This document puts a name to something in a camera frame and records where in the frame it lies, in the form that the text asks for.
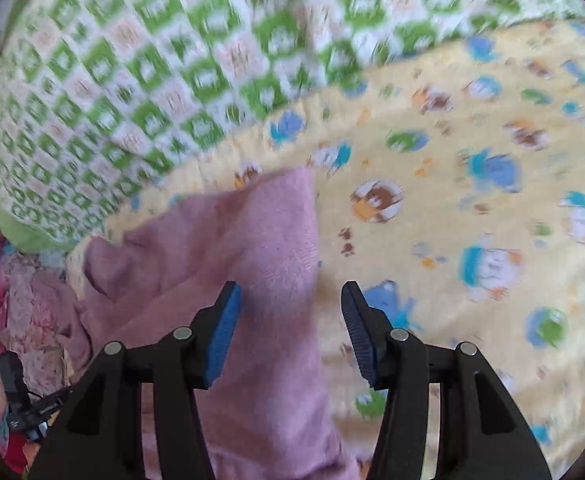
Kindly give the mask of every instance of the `silver screw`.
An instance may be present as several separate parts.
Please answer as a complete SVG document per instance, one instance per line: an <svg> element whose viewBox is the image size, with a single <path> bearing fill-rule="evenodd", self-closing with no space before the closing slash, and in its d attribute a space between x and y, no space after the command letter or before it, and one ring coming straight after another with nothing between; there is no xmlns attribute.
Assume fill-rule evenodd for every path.
<svg viewBox="0 0 585 480"><path fill-rule="evenodd" d="M179 339L179 341L183 341L184 339L188 339L192 335L192 330L188 326L180 326L179 328L175 328L173 332L173 337L175 339Z"/></svg>
<svg viewBox="0 0 585 480"><path fill-rule="evenodd" d="M122 351L124 346L119 343L118 341L111 341L106 346L104 346L104 352L108 355L115 355Z"/></svg>
<svg viewBox="0 0 585 480"><path fill-rule="evenodd" d="M474 355L477 353L477 347L468 341L461 343L461 351L466 355Z"/></svg>
<svg viewBox="0 0 585 480"><path fill-rule="evenodd" d="M393 328L390 331L390 337L395 341L405 341L409 336L408 330L403 330L403 328Z"/></svg>

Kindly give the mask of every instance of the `yellow bedsheet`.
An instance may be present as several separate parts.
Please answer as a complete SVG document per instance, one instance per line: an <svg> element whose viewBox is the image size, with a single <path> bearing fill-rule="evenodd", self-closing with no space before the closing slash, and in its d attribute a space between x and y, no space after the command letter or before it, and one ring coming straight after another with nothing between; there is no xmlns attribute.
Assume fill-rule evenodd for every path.
<svg viewBox="0 0 585 480"><path fill-rule="evenodd" d="M317 173L316 314L348 443L370 455L384 404L340 313L357 280L423 341L476 343L553 473L568 468L585 447L585 24L528 23L367 70L187 161L98 235L120 240L183 196L299 164ZM78 294L87 242L68 257Z"/></svg>

